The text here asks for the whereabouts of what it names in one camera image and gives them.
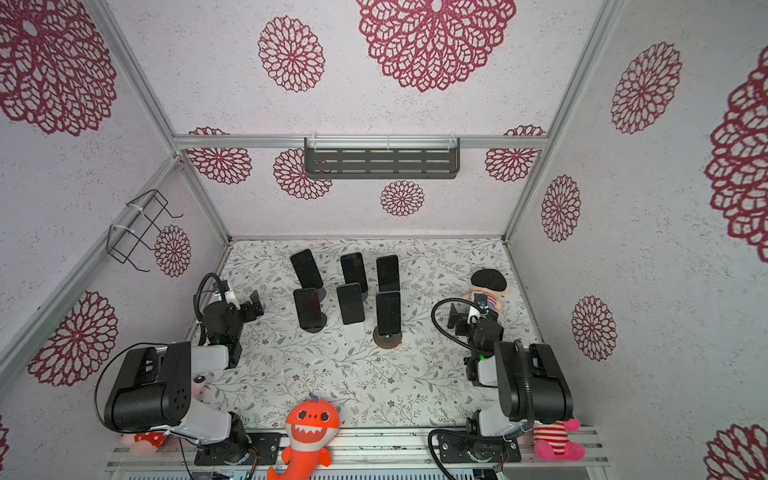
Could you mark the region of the pink striped panda plush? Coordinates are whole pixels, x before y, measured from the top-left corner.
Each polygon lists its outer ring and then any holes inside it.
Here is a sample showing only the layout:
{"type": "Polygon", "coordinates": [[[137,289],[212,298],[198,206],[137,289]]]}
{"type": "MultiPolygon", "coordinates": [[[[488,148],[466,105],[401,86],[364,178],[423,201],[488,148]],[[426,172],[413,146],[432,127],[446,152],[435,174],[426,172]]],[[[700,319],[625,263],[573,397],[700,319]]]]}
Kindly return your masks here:
{"type": "Polygon", "coordinates": [[[569,433],[578,431],[581,423],[577,419],[557,421],[552,424],[537,423],[533,428],[533,443],[536,456],[544,461],[578,462],[586,455],[584,446],[570,441],[569,433]]]}

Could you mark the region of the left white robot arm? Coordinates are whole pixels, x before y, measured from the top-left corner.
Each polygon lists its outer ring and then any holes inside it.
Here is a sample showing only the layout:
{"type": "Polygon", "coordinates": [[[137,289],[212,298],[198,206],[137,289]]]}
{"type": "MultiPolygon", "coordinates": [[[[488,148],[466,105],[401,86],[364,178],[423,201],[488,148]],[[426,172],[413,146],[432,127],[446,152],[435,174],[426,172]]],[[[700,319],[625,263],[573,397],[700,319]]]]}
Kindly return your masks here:
{"type": "Polygon", "coordinates": [[[102,418],[135,456],[152,455],[172,436],[191,442],[198,465],[238,465],[256,458],[242,419],[202,402],[208,376],[235,368],[245,324],[264,314],[256,291],[238,302],[232,291],[198,311],[202,345],[189,341],[126,352],[102,418]]]}

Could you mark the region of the dark grey wall shelf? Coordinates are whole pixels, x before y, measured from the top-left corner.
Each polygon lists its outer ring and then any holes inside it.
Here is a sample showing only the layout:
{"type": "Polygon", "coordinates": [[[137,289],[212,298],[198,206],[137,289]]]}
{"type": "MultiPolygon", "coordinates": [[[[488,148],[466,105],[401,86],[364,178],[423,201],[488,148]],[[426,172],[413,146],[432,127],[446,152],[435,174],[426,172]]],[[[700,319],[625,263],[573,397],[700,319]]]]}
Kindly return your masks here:
{"type": "Polygon", "coordinates": [[[304,171],[313,180],[445,180],[461,167],[461,142],[304,140],[304,171]]]}

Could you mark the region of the aluminium front rail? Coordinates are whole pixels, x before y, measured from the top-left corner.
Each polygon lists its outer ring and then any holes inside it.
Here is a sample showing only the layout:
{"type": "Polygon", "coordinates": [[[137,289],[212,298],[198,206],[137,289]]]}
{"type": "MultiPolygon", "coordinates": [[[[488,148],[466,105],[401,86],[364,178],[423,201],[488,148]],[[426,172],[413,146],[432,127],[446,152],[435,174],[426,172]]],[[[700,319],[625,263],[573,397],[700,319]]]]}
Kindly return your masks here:
{"type": "MultiPolygon", "coordinates": [[[[260,429],[253,432],[280,433],[275,429],[260,429]]],[[[500,466],[504,469],[513,468],[607,468],[610,466],[602,442],[593,427],[583,427],[572,433],[570,439],[581,444],[586,449],[585,457],[578,462],[544,461],[534,452],[533,436],[527,434],[516,441],[521,450],[522,460],[519,463],[490,463],[490,464],[447,464],[443,463],[437,452],[435,436],[432,445],[427,445],[429,428],[344,428],[327,445],[332,456],[329,467],[318,468],[320,473],[331,471],[356,472],[358,470],[385,471],[421,471],[438,472],[438,466],[460,473],[464,470],[490,469],[500,466]]],[[[255,471],[263,478],[268,468],[273,467],[280,472],[285,468],[281,454],[289,445],[285,433],[280,433],[283,439],[280,443],[280,453],[273,466],[256,464],[240,466],[195,466],[196,449],[187,443],[180,444],[172,438],[159,450],[148,456],[134,456],[125,446],[117,446],[111,454],[104,469],[107,477],[128,478],[132,474],[138,476],[156,474],[160,478],[185,479],[189,472],[219,472],[233,479],[242,479],[250,471],[255,471]]]]}

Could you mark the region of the black phone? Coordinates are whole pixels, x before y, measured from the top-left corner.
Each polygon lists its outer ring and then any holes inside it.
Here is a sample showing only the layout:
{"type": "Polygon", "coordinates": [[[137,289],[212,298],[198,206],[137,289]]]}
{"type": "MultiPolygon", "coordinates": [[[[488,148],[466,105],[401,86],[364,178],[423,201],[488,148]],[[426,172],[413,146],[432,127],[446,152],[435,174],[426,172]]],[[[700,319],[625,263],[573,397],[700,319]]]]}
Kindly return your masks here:
{"type": "Polygon", "coordinates": [[[368,282],[362,253],[354,252],[342,255],[340,257],[340,263],[344,282],[346,284],[357,283],[360,286],[361,292],[367,293],[368,282]]]}
{"type": "Polygon", "coordinates": [[[397,255],[387,255],[376,259],[378,286],[381,293],[400,291],[399,259],[397,255]]]}
{"type": "Polygon", "coordinates": [[[291,255],[290,261],[303,289],[324,287],[322,276],[310,249],[291,255]]]}
{"type": "Polygon", "coordinates": [[[294,303],[296,307],[298,322],[299,322],[300,315],[322,312],[321,302],[318,299],[315,288],[294,290],[293,298],[294,298],[294,303]]]}

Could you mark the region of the black haired doll plush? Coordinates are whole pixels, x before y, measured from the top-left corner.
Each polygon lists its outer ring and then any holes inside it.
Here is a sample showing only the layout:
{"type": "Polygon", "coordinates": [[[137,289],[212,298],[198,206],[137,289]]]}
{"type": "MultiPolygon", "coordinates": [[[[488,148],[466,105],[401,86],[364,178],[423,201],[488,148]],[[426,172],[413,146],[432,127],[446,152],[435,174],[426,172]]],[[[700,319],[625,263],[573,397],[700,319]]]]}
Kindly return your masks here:
{"type": "Polygon", "coordinates": [[[475,271],[470,277],[470,292],[466,298],[474,301],[476,295],[485,295],[490,309],[501,313],[503,298],[508,290],[506,277],[496,269],[483,268],[475,271]]]}

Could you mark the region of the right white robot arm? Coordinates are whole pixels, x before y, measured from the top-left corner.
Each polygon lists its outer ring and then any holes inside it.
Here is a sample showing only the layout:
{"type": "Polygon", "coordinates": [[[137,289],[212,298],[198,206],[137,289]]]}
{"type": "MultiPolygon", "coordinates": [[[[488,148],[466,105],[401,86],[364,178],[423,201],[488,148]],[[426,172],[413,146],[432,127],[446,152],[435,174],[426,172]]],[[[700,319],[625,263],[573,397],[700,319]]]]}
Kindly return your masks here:
{"type": "Polygon", "coordinates": [[[452,305],[447,329],[469,346],[468,380],[496,392],[494,403],[468,418],[469,434],[509,437],[573,418],[572,395],[550,345],[507,342],[497,313],[474,307],[452,305]]]}

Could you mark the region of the white front middle stand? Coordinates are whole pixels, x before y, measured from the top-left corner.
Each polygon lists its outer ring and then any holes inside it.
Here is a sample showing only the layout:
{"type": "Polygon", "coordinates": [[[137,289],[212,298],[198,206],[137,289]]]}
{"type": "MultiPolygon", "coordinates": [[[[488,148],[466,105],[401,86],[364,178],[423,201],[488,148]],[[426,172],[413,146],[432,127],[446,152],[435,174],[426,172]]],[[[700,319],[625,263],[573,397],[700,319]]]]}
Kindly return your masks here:
{"type": "Polygon", "coordinates": [[[356,322],[343,325],[344,338],[348,342],[361,341],[366,338],[364,322],[356,322]]]}

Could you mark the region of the black front left stand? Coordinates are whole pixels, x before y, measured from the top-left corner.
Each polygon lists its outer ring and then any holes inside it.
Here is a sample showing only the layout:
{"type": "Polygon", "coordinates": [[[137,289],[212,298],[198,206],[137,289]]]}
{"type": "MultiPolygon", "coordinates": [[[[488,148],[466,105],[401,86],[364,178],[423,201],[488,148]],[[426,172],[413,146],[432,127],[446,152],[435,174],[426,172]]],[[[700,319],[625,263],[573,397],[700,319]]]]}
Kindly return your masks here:
{"type": "Polygon", "coordinates": [[[327,316],[325,313],[311,313],[299,316],[299,326],[302,330],[308,333],[318,333],[327,324],[327,316]]]}

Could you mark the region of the red shark plush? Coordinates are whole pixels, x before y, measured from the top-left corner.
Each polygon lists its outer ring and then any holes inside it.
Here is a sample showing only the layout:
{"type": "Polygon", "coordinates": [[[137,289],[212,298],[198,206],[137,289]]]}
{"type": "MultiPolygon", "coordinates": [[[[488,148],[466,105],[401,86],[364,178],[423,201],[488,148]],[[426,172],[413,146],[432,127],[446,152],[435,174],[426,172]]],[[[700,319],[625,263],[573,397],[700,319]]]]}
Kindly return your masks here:
{"type": "Polygon", "coordinates": [[[314,394],[296,406],[287,416],[285,430],[290,445],[281,454],[286,469],[278,474],[273,467],[267,472],[269,480],[309,479],[318,466],[329,467],[332,457],[326,445],[341,427],[337,409],[314,394]]]}

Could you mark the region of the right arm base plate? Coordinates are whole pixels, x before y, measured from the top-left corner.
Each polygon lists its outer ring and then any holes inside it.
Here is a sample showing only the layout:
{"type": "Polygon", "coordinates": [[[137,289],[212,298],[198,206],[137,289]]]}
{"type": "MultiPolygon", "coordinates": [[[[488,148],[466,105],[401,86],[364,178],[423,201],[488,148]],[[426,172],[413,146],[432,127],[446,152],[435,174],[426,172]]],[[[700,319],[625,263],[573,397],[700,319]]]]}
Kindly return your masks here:
{"type": "Polygon", "coordinates": [[[436,434],[435,440],[438,457],[447,464],[501,464],[519,463],[522,460],[516,440],[501,444],[445,433],[436,434]]]}

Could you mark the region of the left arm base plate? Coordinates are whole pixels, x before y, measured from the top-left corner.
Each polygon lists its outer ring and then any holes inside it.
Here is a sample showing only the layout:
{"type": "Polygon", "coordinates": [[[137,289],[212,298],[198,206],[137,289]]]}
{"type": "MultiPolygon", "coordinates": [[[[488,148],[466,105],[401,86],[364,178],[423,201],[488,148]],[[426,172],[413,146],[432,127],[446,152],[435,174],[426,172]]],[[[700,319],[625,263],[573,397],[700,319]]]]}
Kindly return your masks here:
{"type": "Polygon", "coordinates": [[[283,436],[273,432],[248,432],[229,443],[205,445],[197,449],[195,466],[273,466],[280,453],[283,436]]]}

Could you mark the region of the red mushroom plush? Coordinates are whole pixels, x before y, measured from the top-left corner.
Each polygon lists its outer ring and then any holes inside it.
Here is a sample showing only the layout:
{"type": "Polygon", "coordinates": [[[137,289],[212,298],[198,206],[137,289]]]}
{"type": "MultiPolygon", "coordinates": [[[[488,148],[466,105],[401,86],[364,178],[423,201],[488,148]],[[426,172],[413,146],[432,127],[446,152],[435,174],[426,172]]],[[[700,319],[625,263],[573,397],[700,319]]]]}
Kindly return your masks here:
{"type": "Polygon", "coordinates": [[[168,436],[162,432],[124,434],[121,444],[134,456],[147,456],[157,452],[167,439],[168,436]]]}

